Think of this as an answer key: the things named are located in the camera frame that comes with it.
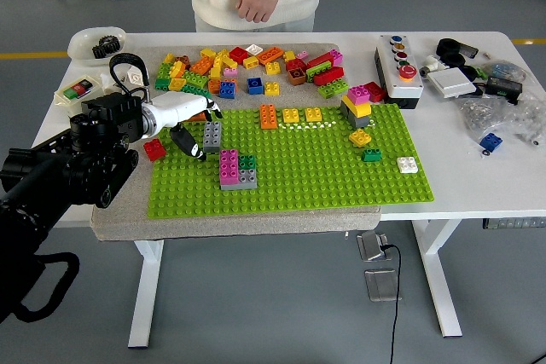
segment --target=white table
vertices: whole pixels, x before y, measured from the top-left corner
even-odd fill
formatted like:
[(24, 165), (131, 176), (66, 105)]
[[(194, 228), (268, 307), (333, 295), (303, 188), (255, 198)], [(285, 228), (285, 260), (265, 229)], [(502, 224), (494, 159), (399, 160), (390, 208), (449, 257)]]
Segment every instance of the white table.
[[(169, 45), (215, 45), (252, 43), (335, 43), (344, 56), (343, 67), (350, 86), (378, 79), (374, 64), (375, 45), (380, 34), (407, 35), (417, 64), (433, 54), (441, 38), (454, 38), (480, 50), (469, 64), (486, 63), (481, 52), (487, 51), (494, 59), (511, 61), (529, 70), (510, 40), (498, 32), (330, 32), (330, 33), (140, 33), (128, 34), (126, 51), (141, 47)], [(98, 68), (77, 66), (72, 63), (62, 84), (83, 74), (97, 75)], [(544, 95), (544, 89), (535, 79), (535, 85), (524, 89), (535, 95)], [(514, 136), (502, 135), (503, 143), (490, 157), (465, 129), (457, 105), (445, 100), (425, 82), (423, 96), (415, 110), (403, 110), (421, 163), (427, 173), (435, 200), (431, 203), (385, 205), (381, 207), (383, 221), (412, 221), (421, 257), (433, 295), (442, 334), (461, 336), (438, 251), (449, 239), (462, 219), (485, 217), (544, 217), (546, 216), (546, 169), (543, 153)], [(64, 112), (51, 106), (38, 132), (36, 143), (64, 130), (67, 119)], [(90, 226), (91, 206), (73, 206), (59, 221), (58, 226)], [(142, 277), (157, 284), (162, 242), (137, 242), (144, 257)], [(145, 269), (155, 273), (145, 275)], [(151, 311), (135, 315), (148, 333), (139, 334), (130, 346), (148, 343)]]

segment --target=table leg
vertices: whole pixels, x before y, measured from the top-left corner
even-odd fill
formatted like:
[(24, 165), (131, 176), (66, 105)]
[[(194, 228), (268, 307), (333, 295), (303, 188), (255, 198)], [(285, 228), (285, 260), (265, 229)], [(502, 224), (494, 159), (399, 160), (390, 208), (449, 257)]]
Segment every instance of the table leg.
[(434, 307), (444, 337), (460, 337), (462, 332), (455, 306), (451, 300), (450, 289), (445, 280), (438, 250), (449, 239), (460, 222), (461, 219), (430, 222), (412, 221), (421, 259), (427, 274), (428, 286), (433, 295)]
[(135, 313), (129, 336), (130, 349), (146, 349), (154, 314), (155, 293), (160, 277), (163, 240), (136, 240), (135, 245), (144, 257), (138, 294), (136, 295)]

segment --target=gray floor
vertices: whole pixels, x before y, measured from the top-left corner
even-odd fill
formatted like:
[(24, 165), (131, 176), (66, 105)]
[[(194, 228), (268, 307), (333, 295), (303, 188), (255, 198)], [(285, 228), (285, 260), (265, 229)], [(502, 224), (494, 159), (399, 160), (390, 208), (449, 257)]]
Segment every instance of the gray floor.
[[(546, 38), (546, 0), (321, 0), (316, 31), (500, 31)], [(0, 0), (0, 53), (60, 51), (87, 27), (192, 32), (190, 0)], [(518, 46), (546, 85), (544, 45)], [(68, 59), (0, 60), (0, 157), (28, 147)], [(507, 170), (507, 183), (510, 181)], [(397, 363), (527, 363), (546, 351), (540, 229), (461, 224), (440, 251), (464, 336), (444, 339), (407, 222), (377, 228), (403, 253)], [(81, 274), (50, 318), (0, 325), (6, 363), (388, 362), (393, 303), (372, 303), (356, 233), (166, 243), (148, 350), (125, 346), (140, 274), (131, 243), (90, 229), (54, 229), (41, 252), (73, 251)], [(39, 306), (55, 274), (28, 298)]]

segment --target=hand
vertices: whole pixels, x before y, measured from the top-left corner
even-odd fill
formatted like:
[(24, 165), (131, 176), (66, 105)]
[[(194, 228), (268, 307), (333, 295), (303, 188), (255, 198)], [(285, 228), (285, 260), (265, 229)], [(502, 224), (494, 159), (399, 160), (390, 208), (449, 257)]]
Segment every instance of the hand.
[(259, 23), (270, 19), (279, 0), (237, 0), (236, 9), (239, 17), (246, 21)]

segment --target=green baseplate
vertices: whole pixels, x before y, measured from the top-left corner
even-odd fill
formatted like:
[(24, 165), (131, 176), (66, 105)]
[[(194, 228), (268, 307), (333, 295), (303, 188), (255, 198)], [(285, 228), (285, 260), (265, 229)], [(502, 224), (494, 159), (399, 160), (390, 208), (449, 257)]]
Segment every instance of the green baseplate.
[[(262, 130), (258, 110), (223, 111), (222, 149), (254, 155), (258, 188), (220, 189), (219, 154), (206, 161), (184, 155), (160, 133), (167, 155), (154, 164), (148, 217), (203, 217), (246, 213), (302, 211), (349, 206), (404, 204), (434, 200), (417, 151), (398, 106), (372, 105), (372, 136), (366, 147), (349, 141), (354, 131), (338, 107), (321, 107), (322, 122), (285, 124), (276, 110), (277, 130)], [(203, 122), (185, 123), (201, 144)], [(362, 161), (365, 148), (379, 148), (379, 162)], [(415, 157), (419, 171), (401, 174), (398, 157)]]

